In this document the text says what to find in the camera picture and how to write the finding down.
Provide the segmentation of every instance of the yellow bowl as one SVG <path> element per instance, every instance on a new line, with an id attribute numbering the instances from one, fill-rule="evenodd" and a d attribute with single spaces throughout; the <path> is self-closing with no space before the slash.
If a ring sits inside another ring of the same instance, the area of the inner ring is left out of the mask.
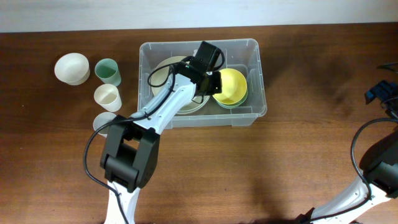
<path id="1" fill-rule="evenodd" d="M 224 68 L 220 72 L 223 92 L 214 94 L 214 99 L 224 105 L 233 105 L 242 100 L 248 90 L 244 75 L 232 68 Z"/>

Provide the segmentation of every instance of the white wall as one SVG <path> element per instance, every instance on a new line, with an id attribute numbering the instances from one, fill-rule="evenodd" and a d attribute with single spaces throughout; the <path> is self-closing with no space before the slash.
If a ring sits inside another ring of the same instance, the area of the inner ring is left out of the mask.
<path id="1" fill-rule="evenodd" d="M 0 0 L 0 32 L 398 21 L 398 0 Z"/>

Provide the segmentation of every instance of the white cup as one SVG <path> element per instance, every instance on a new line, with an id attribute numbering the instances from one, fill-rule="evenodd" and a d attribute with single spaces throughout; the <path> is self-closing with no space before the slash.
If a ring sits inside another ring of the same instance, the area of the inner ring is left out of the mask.
<path id="1" fill-rule="evenodd" d="M 102 59 L 95 65 L 95 75 L 107 84 L 118 86 L 122 82 L 118 64 L 110 58 Z"/>
<path id="2" fill-rule="evenodd" d="M 55 64 L 55 76 L 69 85 L 80 85 L 90 76 L 87 58 L 79 53 L 62 56 Z"/>
<path id="3" fill-rule="evenodd" d="M 93 128 L 94 131 L 96 131 L 99 127 L 101 127 L 102 125 L 112 121 L 114 118 L 116 117 L 116 114 L 111 113 L 111 112 L 104 112 L 104 113 L 100 113 L 93 122 Z M 101 131 L 99 131 L 98 134 L 107 137 L 108 135 L 108 131 L 109 131 L 109 127 L 106 127 L 104 129 L 102 129 Z"/>
<path id="4" fill-rule="evenodd" d="M 104 84 L 94 92 L 94 100 L 109 112 L 115 112 L 122 107 L 122 100 L 116 86 Z"/>

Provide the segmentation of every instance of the wooden table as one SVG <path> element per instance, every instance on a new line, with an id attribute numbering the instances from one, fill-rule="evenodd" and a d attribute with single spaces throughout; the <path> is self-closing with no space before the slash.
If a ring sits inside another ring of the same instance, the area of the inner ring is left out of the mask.
<path id="1" fill-rule="evenodd" d="M 177 128 L 162 135 L 155 174 L 139 196 L 138 223 L 249 223 L 295 218 L 318 207 L 356 177 L 349 146 L 370 119 L 386 117 L 364 93 L 397 81 L 376 66 L 398 58 L 398 24 L 106 30 L 0 34 L 0 223 L 101 223 L 108 191 L 83 171 L 83 147 L 101 85 L 93 68 L 113 58 L 123 82 L 119 114 L 137 110 L 139 47 L 144 42 L 254 38 L 259 42 L 267 114 L 247 128 Z M 55 78 L 55 62 L 79 52 L 90 61 L 82 85 Z M 360 160 L 394 124 L 360 137 Z M 95 139 L 89 169 L 99 167 Z M 398 201 L 362 215 L 395 223 Z"/>

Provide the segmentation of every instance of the clear storage box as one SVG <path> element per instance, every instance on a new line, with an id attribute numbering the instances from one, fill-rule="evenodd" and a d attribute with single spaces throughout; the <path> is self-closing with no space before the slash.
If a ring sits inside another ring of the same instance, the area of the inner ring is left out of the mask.
<path id="1" fill-rule="evenodd" d="M 259 45 L 254 39 L 207 40 L 220 48 L 225 55 L 222 68 L 239 70 L 248 83 L 248 98 L 235 109 L 220 107 L 213 97 L 200 110 L 187 115 L 176 115 L 167 129 L 199 126 L 249 126 L 267 112 L 266 94 L 262 79 Z M 173 56 L 189 56 L 199 48 L 201 41 L 151 42 L 140 48 L 138 109 L 154 97 L 147 79 L 150 72 L 163 60 Z"/>

